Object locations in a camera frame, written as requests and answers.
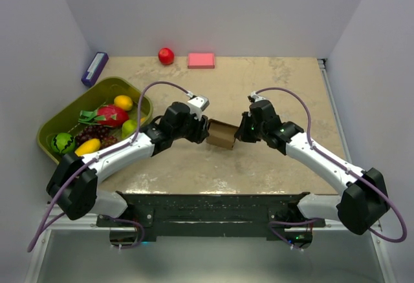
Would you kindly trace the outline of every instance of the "pink box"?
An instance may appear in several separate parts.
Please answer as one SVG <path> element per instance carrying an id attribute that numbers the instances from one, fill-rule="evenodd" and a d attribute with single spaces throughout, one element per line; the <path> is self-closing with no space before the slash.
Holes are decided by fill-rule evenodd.
<path id="1" fill-rule="evenodd" d="M 188 54 L 188 68 L 214 68 L 214 54 L 196 52 Z"/>

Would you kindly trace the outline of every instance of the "olive green basket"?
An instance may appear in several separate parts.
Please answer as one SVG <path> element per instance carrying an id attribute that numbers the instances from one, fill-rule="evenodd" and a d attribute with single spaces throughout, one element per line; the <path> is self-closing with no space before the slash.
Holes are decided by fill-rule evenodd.
<path id="1" fill-rule="evenodd" d="M 61 156 L 55 153 L 50 147 L 50 143 L 55 135 L 60 132 L 68 132 L 75 136 L 87 125 L 78 122 L 81 110 L 96 110 L 102 105 L 113 104 L 116 96 L 124 94 L 131 97 L 134 107 L 128 112 L 129 118 L 137 119 L 137 103 L 141 92 L 122 78 L 105 78 L 82 94 L 78 99 L 57 113 L 48 122 L 42 125 L 38 131 L 38 145 L 45 151 L 47 156 L 59 163 Z M 142 125 L 148 124 L 152 120 L 153 104 L 150 99 L 144 96 L 141 107 L 141 118 L 145 118 Z M 121 128 L 111 131 L 111 135 L 121 140 Z"/>

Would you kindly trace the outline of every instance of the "wooden tabletop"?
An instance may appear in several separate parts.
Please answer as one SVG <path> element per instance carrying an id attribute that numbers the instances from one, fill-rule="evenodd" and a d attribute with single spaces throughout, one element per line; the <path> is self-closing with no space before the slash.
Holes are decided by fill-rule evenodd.
<path id="1" fill-rule="evenodd" d="M 142 90 L 153 81 L 168 80 L 194 94 L 206 96 L 209 118 L 239 125 L 248 110 L 247 96 L 265 87 L 285 87 L 298 94 L 312 114 L 312 137 L 344 157 L 338 129 L 314 58 L 216 58 L 215 69 L 190 70 L 186 58 L 164 67 L 154 57 L 111 57 L 100 79 L 118 76 Z M 303 107 L 283 92 L 266 92 L 282 121 L 305 128 Z M 151 88 L 147 96 L 154 116 L 162 115 L 174 101 L 186 101 L 181 91 L 166 85 Z M 308 168 L 283 156 L 265 143 L 236 142 L 232 151 L 213 145 L 178 140 L 146 160 L 133 163 L 112 175 L 100 188 L 125 193 L 171 194 L 332 194 L 334 190 Z"/>

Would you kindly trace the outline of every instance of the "red dragon fruit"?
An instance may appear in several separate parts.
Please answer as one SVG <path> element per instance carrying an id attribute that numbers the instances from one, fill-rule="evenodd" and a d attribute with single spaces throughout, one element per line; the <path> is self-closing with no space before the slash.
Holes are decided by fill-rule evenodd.
<path id="1" fill-rule="evenodd" d="M 80 123 L 87 125 L 105 125 L 109 127 L 121 126 L 129 119 L 126 111 L 113 104 L 100 107 L 92 112 L 83 110 L 80 112 Z"/>

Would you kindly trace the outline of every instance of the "brown box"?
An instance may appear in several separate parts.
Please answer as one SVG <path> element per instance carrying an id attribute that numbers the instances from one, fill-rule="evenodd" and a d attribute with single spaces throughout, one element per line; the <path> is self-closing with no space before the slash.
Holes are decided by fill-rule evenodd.
<path id="1" fill-rule="evenodd" d="M 210 135 L 206 141 L 208 144 L 231 150 L 235 142 L 234 134 L 238 128 L 222 121 L 208 120 L 208 133 Z"/>

